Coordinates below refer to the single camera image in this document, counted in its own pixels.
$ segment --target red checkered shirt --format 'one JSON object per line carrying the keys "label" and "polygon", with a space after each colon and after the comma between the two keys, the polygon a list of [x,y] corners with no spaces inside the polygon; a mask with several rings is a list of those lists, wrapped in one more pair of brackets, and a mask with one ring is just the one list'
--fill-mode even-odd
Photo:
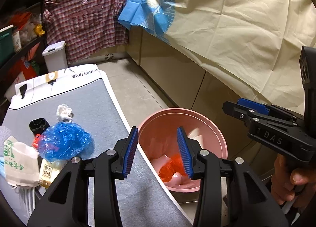
{"label": "red checkered shirt", "polygon": [[47,43],[65,41],[68,63],[127,43],[127,29],[117,22],[124,4],[125,0],[46,0]]}

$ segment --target black shelf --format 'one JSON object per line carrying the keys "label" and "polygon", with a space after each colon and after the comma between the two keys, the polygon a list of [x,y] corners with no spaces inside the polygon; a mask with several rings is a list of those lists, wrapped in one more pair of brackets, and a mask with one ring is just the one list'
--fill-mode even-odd
{"label": "black shelf", "polygon": [[6,73],[12,68],[16,61],[18,61],[22,56],[25,56],[30,49],[32,49],[37,43],[43,41],[45,35],[33,39],[28,44],[24,45],[21,50],[14,54],[1,68],[0,68],[0,80],[3,80]]}

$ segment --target pink bucket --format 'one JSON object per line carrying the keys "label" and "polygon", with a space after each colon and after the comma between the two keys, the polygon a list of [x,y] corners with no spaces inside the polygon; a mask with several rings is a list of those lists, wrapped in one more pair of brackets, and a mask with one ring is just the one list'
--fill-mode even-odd
{"label": "pink bucket", "polygon": [[[163,109],[149,116],[139,126],[139,144],[157,173],[166,160],[168,162],[167,157],[180,153],[177,144],[177,128],[180,126],[184,127],[187,135],[198,128],[203,136],[204,149],[219,158],[227,159],[224,136],[211,120],[189,109]],[[167,189],[176,192],[194,192],[200,189],[199,180],[187,180],[189,185],[185,187],[190,187],[188,189],[168,187],[169,183],[165,183]]]}

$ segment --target yellow object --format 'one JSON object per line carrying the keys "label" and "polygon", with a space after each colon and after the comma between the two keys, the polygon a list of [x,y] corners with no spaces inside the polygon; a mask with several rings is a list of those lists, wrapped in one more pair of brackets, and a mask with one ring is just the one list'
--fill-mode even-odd
{"label": "yellow object", "polygon": [[48,189],[66,164],[67,160],[56,160],[51,163],[43,159],[38,179],[39,185]]}
{"label": "yellow object", "polygon": [[35,34],[36,34],[38,37],[40,37],[40,36],[42,36],[43,34],[45,34],[45,31],[43,30],[43,26],[40,25],[40,24],[35,25],[35,27],[34,27],[34,32],[35,32]]}

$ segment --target trash can lid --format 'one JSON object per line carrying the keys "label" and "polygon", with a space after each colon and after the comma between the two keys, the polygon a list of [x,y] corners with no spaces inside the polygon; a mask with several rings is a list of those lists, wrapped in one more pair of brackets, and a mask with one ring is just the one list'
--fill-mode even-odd
{"label": "trash can lid", "polygon": [[43,51],[43,56],[47,56],[49,54],[55,53],[63,49],[66,45],[65,41],[57,42],[52,45],[47,46],[47,48]]}

